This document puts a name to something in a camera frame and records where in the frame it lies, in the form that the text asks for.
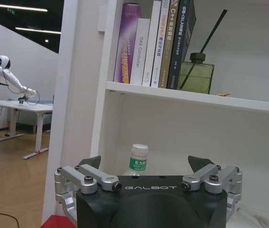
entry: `ceiling light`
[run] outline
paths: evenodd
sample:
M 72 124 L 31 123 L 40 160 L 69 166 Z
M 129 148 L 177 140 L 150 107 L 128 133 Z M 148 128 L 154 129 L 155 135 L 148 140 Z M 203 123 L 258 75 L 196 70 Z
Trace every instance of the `ceiling light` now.
M 17 10 L 32 10 L 32 11 L 48 12 L 47 9 L 32 8 L 32 7 L 23 7 L 23 6 L 11 6 L 11 5 L 3 5 L 3 4 L 0 4 L 0 7 L 2 7 L 2 8 L 17 9 Z
M 31 28 L 19 28 L 19 27 L 15 27 L 15 29 L 17 29 L 17 30 L 23 30 L 23 31 L 30 31 L 30 32 L 44 32 L 44 33 L 61 34 L 61 32 L 47 31 L 47 30 L 37 30 L 37 29 L 31 29 Z

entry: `exit sign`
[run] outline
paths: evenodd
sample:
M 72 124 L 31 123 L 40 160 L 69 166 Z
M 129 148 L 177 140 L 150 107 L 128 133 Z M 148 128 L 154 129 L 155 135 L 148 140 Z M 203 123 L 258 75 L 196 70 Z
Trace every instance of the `exit sign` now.
M 8 8 L 8 12 L 9 12 L 10 14 L 12 14 L 12 15 L 15 15 L 15 14 L 16 14 L 15 10 L 13 10 L 13 9 L 9 9 L 9 8 Z

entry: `ceiling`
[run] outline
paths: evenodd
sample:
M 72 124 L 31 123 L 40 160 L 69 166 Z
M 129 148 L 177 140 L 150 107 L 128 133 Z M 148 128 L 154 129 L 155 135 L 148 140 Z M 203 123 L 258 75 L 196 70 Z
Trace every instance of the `ceiling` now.
M 15 27 L 61 31 L 64 0 L 0 0 L 0 4 L 47 9 L 48 12 L 0 8 L 0 24 L 58 53 L 59 34 L 16 30 Z

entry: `purple book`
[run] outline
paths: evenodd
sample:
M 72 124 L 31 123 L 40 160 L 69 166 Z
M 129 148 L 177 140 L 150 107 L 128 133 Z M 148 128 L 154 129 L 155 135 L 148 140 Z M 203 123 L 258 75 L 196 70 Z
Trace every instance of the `purple book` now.
M 130 82 L 131 68 L 135 48 L 135 34 L 138 18 L 141 16 L 140 5 L 124 3 L 119 42 L 115 63 L 115 82 Z

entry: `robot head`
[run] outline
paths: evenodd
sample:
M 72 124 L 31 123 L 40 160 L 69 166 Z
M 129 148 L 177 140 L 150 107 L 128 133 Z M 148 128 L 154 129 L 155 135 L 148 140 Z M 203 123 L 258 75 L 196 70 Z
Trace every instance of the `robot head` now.
M 7 56 L 0 56 L 0 67 L 9 69 L 11 66 L 11 62 L 9 57 Z

